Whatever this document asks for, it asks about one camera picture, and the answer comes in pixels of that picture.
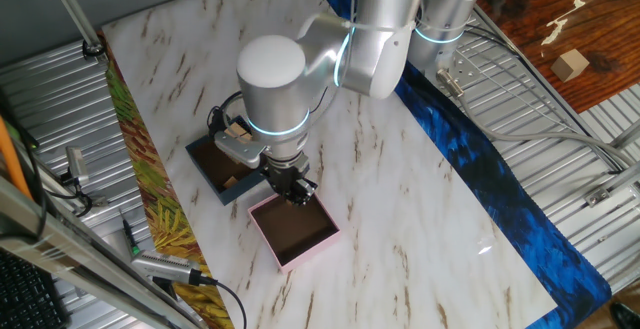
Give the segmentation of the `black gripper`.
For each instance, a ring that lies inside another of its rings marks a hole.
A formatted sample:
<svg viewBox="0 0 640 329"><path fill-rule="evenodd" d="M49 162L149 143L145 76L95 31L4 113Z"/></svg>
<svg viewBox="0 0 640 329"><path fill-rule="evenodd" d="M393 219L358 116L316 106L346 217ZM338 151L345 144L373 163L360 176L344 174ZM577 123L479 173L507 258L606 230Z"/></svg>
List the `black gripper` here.
<svg viewBox="0 0 640 329"><path fill-rule="evenodd" d="M308 171L309 164L282 168L268 162L261 173L272 189L281 195L288 204L298 206L299 204L306 205L318 187L315 182L306 178Z"/></svg>

